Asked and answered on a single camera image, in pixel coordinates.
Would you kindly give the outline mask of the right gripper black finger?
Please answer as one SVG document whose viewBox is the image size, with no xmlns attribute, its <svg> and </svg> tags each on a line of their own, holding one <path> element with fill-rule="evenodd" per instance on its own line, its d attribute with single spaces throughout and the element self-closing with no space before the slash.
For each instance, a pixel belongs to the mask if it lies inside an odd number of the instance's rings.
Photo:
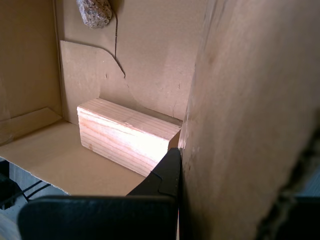
<svg viewBox="0 0 320 240">
<path fill-rule="evenodd" d="M 126 196 L 47 196 L 26 204 L 23 240 L 174 240 L 181 153 L 172 148 Z"/>
<path fill-rule="evenodd" d="M 288 219 L 277 233 L 278 240 L 320 239 L 320 198 L 298 196 Z"/>
</svg>

